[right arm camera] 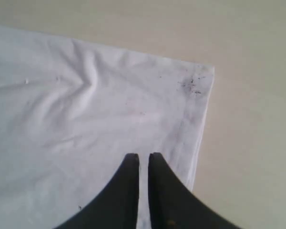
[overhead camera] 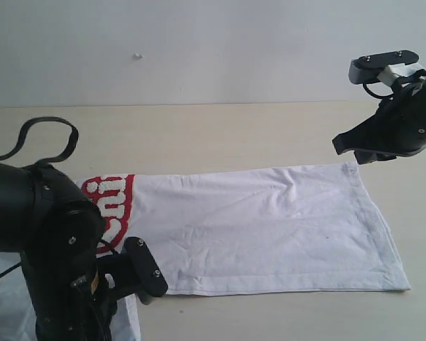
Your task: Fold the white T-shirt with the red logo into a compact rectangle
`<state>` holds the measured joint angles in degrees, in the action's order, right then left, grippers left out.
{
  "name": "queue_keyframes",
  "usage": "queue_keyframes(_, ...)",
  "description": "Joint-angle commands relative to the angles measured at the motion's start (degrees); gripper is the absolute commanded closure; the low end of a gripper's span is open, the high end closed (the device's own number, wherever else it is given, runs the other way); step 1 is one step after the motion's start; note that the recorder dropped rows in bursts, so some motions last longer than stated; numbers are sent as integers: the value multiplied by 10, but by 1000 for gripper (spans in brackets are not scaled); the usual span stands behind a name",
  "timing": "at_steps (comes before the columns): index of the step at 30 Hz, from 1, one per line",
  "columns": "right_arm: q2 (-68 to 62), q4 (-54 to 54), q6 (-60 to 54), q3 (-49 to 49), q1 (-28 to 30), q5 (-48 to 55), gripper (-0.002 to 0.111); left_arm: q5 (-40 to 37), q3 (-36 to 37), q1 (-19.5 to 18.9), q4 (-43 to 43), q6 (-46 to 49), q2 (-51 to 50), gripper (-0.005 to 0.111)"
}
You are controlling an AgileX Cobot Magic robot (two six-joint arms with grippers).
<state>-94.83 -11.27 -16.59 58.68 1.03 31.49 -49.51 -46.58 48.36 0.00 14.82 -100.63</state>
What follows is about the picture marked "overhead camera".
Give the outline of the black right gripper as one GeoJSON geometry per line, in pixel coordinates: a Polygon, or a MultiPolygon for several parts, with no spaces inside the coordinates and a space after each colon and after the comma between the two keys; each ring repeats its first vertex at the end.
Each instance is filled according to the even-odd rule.
{"type": "Polygon", "coordinates": [[[332,143],[337,155],[353,151],[359,165],[418,153],[426,148],[426,89],[390,101],[372,119],[338,134],[332,143]]]}

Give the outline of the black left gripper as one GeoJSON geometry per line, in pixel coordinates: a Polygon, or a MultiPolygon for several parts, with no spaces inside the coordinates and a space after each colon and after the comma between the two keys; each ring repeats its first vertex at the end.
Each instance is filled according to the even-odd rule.
{"type": "Polygon", "coordinates": [[[132,258],[96,255],[97,241],[35,240],[20,253],[38,340],[110,340],[118,300],[140,281],[132,258]]]}

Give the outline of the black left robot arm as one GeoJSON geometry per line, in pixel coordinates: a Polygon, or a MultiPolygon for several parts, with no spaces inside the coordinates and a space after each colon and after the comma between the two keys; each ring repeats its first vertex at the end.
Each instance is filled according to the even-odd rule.
{"type": "Polygon", "coordinates": [[[119,297],[105,271],[118,252],[97,256],[106,221],[99,208],[47,163],[0,163],[0,252],[15,252],[39,340],[110,340],[119,297]]]}

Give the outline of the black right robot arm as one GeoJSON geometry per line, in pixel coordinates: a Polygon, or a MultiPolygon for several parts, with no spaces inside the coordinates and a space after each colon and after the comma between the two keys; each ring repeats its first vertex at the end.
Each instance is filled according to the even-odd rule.
{"type": "Polygon", "coordinates": [[[412,82],[376,113],[332,140],[338,155],[352,151],[358,164],[411,157],[426,149],[426,78],[412,82]]]}

